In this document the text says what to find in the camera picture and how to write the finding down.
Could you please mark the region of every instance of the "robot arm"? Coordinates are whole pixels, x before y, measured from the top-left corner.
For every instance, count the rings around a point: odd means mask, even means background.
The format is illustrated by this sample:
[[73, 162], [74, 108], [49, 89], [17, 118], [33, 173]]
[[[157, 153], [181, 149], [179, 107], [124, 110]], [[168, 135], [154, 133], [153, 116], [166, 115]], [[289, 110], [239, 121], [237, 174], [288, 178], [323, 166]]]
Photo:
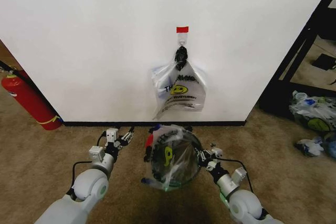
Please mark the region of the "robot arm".
[[35, 224], [86, 223], [90, 211], [106, 194], [119, 150], [131, 142], [133, 131], [134, 127], [118, 137], [118, 129], [106, 130], [105, 148], [93, 146], [89, 150], [92, 167], [78, 175], [70, 190], [51, 204]]
[[258, 197], [251, 191], [239, 189], [240, 182], [247, 172], [243, 167], [236, 169], [232, 176], [221, 167], [223, 151], [213, 148], [211, 151], [198, 151], [198, 164], [206, 167], [220, 189], [220, 198], [230, 210], [230, 215], [242, 224], [283, 224], [262, 207]]

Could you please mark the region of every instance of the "clear plastic bag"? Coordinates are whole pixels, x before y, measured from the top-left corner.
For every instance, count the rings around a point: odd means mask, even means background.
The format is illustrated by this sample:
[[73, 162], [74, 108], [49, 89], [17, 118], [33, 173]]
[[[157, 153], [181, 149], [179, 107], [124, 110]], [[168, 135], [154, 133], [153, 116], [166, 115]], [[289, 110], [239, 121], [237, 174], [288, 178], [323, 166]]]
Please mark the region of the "clear plastic bag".
[[303, 126], [321, 132], [336, 130], [335, 98], [309, 97], [305, 93], [294, 91], [289, 110]]
[[190, 182], [199, 172], [197, 137], [176, 125], [158, 125], [146, 143], [146, 176], [142, 183], [169, 191]]
[[152, 70], [159, 119], [166, 110], [202, 111], [205, 102], [205, 82], [201, 71], [187, 60], [186, 48], [181, 46], [168, 65]]

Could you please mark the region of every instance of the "crumpled plastic bag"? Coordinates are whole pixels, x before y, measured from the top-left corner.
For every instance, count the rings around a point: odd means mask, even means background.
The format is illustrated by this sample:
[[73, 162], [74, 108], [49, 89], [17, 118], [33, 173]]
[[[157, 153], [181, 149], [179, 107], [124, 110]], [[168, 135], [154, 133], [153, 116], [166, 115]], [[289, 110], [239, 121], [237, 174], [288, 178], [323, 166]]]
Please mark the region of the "crumpled plastic bag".
[[312, 140], [301, 139], [294, 144], [294, 146], [299, 149], [304, 155], [310, 157], [320, 156], [321, 152], [323, 152], [323, 147], [321, 145], [322, 138], [320, 136], [316, 136]]
[[305, 93], [294, 91], [289, 110], [303, 126], [320, 132], [336, 130], [335, 98], [309, 97]]
[[204, 74], [187, 60], [187, 50], [181, 46], [168, 65], [152, 69], [159, 119], [166, 110], [202, 111], [205, 102]]
[[158, 125], [146, 142], [146, 175], [141, 182], [164, 191], [181, 188], [199, 172], [198, 138], [177, 125]]

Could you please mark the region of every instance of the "hanging plastic bag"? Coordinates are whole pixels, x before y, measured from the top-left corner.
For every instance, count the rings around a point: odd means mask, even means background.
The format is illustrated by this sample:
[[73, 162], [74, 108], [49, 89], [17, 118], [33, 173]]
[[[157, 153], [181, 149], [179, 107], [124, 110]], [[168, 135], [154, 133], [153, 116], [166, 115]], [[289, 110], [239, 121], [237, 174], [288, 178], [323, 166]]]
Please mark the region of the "hanging plastic bag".
[[336, 130], [335, 98], [309, 97], [305, 93], [294, 91], [289, 110], [303, 126], [321, 132]]
[[158, 125], [146, 142], [146, 176], [141, 182], [164, 191], [181, 188], [200, 171], [195, 148], [202, 150], [192, 132]]
[[188, 29], [177, 28], [178, 42], [174, 60], [152, 70], [156, 92], [157, 110], [154, 118], [160, 118], [166, 110], [202, 111], [205, 101], [205, 82], [201, 72], [188, 62], [186, 33]]

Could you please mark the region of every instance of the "beige carpet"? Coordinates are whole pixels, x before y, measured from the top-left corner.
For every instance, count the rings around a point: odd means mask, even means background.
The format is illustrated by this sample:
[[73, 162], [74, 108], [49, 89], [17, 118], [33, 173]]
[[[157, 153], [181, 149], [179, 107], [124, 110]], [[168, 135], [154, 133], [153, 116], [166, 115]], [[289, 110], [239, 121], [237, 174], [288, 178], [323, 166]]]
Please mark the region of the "beige carpet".
[[[68, 190], [72, 164], [88, 160], [88, 149], [105, 128], [62, 126], [48, 132], [3, 88], [0, 100], [0, 220], [32, 223]], [[233, 223], [205, 170], [169, 193], [140, 183], [147, 131], [135, 128], [88, 223]], [[225, 157], [246, 164], [256, 195], [274, 217], [284, 223], [336, 223], [336, 162], [325, 155], [304, 157], [292, 146], [313, 132], [254, 109], [245, 127], [195, 127], [194, 133], [204, 147], [214, 142]], [[231, 172], [236, 167], [223, 166]]]

